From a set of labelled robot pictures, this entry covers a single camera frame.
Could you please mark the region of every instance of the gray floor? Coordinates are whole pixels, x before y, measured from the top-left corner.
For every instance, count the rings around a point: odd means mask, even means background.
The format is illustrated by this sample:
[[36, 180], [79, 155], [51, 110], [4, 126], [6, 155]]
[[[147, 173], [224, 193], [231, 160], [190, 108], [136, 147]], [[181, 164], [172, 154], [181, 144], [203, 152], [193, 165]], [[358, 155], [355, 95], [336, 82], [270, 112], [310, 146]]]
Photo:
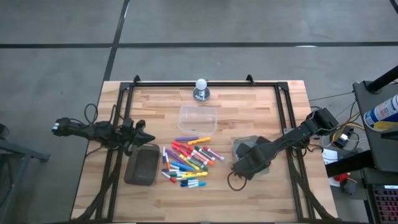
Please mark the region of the gray floor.
[[[0, 0], [0, 44], [111, 43], [123, 0]], [[121, 42], [353, 42], [398, 40], [388, 0], [131, 0]], [[0, 49], [0, 123], [9, 140], [51, 153], [33, 161], [13, 223], [68, 220], [87, 141], [59, 138], [57, 118], [96, 103], [110, 49]], [[397, 65], [398, 47], [119, 49], [111, 80], [305, 80], [310, 99], [351, 91]], [[313, 101], [333, 114], [353, 95]], [[349, 111], [339, 115], [339, 121]], [[333, 190], [339, 217], [363, 204]]]

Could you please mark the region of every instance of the butcher block tabletop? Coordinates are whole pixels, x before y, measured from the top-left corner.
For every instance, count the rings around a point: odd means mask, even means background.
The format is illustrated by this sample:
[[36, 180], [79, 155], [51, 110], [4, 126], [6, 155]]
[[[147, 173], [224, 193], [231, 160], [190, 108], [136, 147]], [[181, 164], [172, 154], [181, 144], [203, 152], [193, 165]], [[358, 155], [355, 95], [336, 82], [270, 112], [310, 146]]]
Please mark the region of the butcher block tabletop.
[[[297, 126], [311, 112], [301, 80], [284, 81], [289, 84], [290, 97]], [[98, 104], [98, 119], [109, 120], [112, 106], [116, 104], [120, 82], [104, 82]], [[119, 178], [114, 222], [294, 222], [297, 221], [285, 151], [272, 161], [268, 174], [256, 174], [239, 192], [230, 189], [227, 175], [231, 172], [233, 141], [246, 136], [263, 136], [271, 141], [281, 137], [280, 119], [273, 87], [237, 86], [209, 87], [210, 99], [198, 102], [193, 99], [193, 87], [135, 87], [130, 117], [146, 121], [145, 132], [156, 137], [151, 144], [171, 148], [176, 137], [182, 134], [177, 127], [180, 107], [209, 106], [217, 109], [217, 129], [208, 146], [225, 157], [209, 166], [208, 176], [199, 177], [206, 186], [188, 189], [173, 184], [161, 174], [166, 168], [159, 159], [155, 184], [149, 187], [129, 185], [123, 180], [127, 156]], [[283, 91], [282, 102], [287, 124], [290, 124]], [[126, 104], [122, 103], [122, 116]], [[87, 153], [100, 146], [90, 142]], [[81, 215], [95, 198], [101, 186], [106, 149], [90, 154], [84, 162], [71, 218]], [[312, 192], [333, 216], [337, 216], [328, 177], [320, 151], [307, 152], [304, 157], [308, 181]], [[231, 185], [240, 188], [243, 179], [231, 176]], [[108, 211], [110, 190], [105, 197], [104, 215]], [[307, 214], [305, 197], [300, 198]]]

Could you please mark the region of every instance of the clear plastic container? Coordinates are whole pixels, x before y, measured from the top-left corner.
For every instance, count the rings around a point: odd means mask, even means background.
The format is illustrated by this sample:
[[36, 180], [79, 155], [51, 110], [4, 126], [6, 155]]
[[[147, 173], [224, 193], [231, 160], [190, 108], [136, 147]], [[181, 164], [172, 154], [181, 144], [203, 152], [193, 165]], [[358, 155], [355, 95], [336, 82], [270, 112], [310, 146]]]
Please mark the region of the clear plastic container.
[[206, 106], [181, 106], [178, 128], [184, 134], [211, 136], [217, 129], [216, 108]]

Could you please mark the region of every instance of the white ball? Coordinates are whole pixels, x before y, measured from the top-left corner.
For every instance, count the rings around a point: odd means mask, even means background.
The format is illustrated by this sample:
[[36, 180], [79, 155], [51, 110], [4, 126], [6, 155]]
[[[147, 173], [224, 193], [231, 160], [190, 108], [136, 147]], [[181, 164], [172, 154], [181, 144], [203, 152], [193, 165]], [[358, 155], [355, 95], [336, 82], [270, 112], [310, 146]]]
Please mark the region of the white ball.
[[207, 87], [207, 82], [206, 80], [199, 78], [197, 80], [196, 86], [199, 90], [204, 90]]

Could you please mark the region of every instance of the blue spray can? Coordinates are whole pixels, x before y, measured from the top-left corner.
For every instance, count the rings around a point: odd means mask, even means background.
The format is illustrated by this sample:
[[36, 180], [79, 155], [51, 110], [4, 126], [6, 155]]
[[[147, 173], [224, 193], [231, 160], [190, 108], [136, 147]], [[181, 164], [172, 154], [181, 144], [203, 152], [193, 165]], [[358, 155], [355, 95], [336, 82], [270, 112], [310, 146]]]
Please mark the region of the blue spray can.
[[398, 94], [366, 112], [363, 120], [374, 131], [398, 126]]

